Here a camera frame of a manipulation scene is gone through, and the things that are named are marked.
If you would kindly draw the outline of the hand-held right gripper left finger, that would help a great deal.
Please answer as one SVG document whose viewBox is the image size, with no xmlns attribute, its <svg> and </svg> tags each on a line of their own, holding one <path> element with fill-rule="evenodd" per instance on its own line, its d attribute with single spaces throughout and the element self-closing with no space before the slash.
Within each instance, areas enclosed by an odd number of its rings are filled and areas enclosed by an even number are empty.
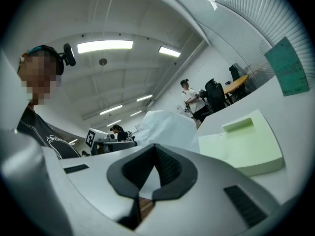
<svg viewBox="0 0 315 236">
<path fill-rule="evenodd" d="M 121 224 L 133 214 L 133 199 L 116 193 L 107 180 L 109 166 L 133 155 L 140 147 L 97 155 L 59 160 L 44 147 L 46 169 L 61 202 L 71 231 L 70 236 L 155 236 L 157 220 L 150 214 L 134 230 Z"/>
</svg>

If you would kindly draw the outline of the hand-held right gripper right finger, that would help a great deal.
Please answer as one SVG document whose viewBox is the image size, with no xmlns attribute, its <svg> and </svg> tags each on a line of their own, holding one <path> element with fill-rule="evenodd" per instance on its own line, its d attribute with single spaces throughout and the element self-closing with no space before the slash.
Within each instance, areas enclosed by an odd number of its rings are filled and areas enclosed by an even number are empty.
<svg viewBox="0 0 315 236">
<path fill-rule="evenodd" d="M 181 198 L 157 201 L 137 227 L 142 236 L 234 236 L 262 221 L 280 206 L 261 185 L 231 165 L 199 153 L 161 145 L 197 168 L 194 186 Z"/>
</svg>

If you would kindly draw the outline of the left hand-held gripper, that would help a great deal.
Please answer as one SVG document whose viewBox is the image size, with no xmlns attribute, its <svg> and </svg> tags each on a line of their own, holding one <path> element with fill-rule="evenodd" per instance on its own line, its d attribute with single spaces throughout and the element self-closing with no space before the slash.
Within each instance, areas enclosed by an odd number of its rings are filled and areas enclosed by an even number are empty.
<svg viewBox="0 0 315 236">
<path fill-rule="evenodd" d="M 97 155 L 96 148 L 97 143 L 104 143 L 103 144 L 104 153 L 111 153 L 137 146 L 137 142 L 134 141 L 116 142 L 114 134 L 109 134 L 97 129 L 89 128 L 85 139 L 85 144 L 91 149 L 91 155 Z"/>
</svg>

